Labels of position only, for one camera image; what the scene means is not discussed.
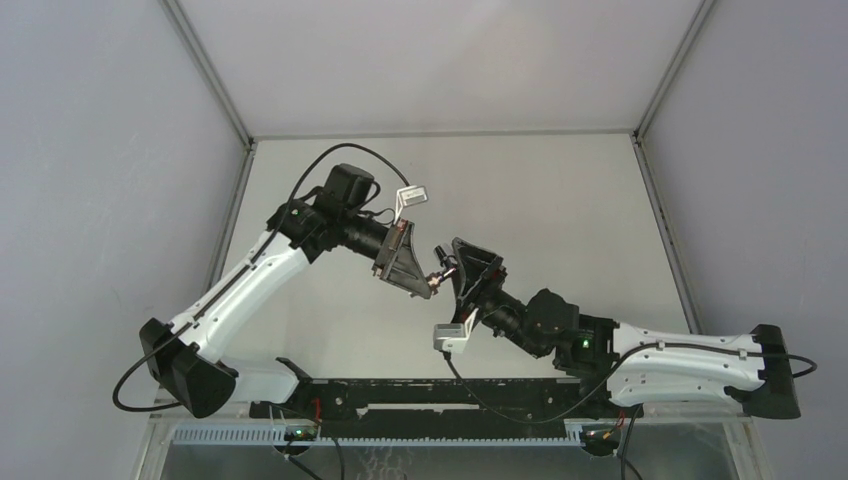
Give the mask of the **chrome water faucet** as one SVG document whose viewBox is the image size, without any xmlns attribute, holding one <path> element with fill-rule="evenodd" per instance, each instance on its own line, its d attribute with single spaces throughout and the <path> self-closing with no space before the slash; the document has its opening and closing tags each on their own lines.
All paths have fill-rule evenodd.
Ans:
<svg viewBox="0 0 848 480">
<path fill-rule="evenodd" d="M 453 248 L 447 243 L 435 247 L 434 255 L 440 265 L 440 270 L 435 274 L 435 279 L 438 283 L 444 283 L 456 272 L 458 266 L 457 257 Z"/>
</svg>

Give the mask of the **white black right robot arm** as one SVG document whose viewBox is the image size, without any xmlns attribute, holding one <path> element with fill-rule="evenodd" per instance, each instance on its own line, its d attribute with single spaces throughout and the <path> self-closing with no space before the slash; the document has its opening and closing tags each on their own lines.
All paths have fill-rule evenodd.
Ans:
<svg viewBox="0 0 848 480">
<path fill-rule="evenodd" d="M 729 336 L 675 334 L 584 314 L 548 288 L 522 302 L 503 284 L 500 255 L 454 238 L 435 248 L 455 296 L 445 333 L 434 338 L 444 355 L 460 353 L 482 325 L 534 358 L 582 380 L 579 406 L 592 416 L 615 405 L 656 402 L 737 404 L 752 417 L 801 415 L 782 330 L 759 324 Z"/>
</svg>

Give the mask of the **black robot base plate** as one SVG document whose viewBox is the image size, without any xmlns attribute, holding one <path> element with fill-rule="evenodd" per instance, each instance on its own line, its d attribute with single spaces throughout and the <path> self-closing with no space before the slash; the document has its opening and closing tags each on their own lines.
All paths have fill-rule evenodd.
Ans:
<svg viewBox="0 0 848 480">
<path fill-rule="evenodd" d="M 566 440 L 583 421 L 608 427 L 632 413 L 574 379 L 307 380 L 252 419 L 316 420 L 339 440 Z"/>
</svg>

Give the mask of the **threaded metal pipe fitting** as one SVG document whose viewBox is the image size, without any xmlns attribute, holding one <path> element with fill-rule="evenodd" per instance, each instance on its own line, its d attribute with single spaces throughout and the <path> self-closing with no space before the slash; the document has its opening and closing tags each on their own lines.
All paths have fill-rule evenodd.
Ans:
<svg viewBox="0 0 848 480">
<path fill-rule="evenodd" d="M 427 276 L 427 285 L 432 295 L 436 295 L 438 293 L 442 283 L 443 277 L 439 273 L 434 272 Z"/>
</svg>

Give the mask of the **aluminium frame rail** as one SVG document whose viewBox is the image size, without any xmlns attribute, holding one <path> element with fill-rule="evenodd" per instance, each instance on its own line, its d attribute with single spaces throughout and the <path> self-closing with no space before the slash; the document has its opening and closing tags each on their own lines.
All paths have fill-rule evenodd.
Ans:
<svg viewBox="0 0 848 480">
<path fill-rule="evenodd" d="M 203 383 L 192 385 L 186 391 L 173 390 L 160 385 L 154 406 L 163 407 L 165 410 L 177 409 L 187 412 L 193 418 L 203 419 L 236 403 L 263 400 L 262 391 L 253 391 L 238 382 Z"/>
</svg>

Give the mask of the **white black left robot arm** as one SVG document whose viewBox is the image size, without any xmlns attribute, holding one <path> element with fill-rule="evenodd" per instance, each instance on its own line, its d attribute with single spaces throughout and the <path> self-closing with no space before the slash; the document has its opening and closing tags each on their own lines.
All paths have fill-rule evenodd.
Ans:
<svg viewBox="0 0 848 480">
<path fill-rule="evenodd" d="M 311 407 L 304 373 L 286 359 L 236 361 L 225 350 L 278 289 L 324 252 L 343 246 L 372 260 L 382 281 L 413 297 L 433 289 L 412 248 L 413 223 L 384 226 L 363 212 L 374 177 L 334 166 L 324 185 L 279 207 L 248 254 L 200 300 L 168 322 L 149 320 L 139 336 L 151 376 L 195 418 L 229 402 L 274 403 L 290 417 Z"/>
</svg>

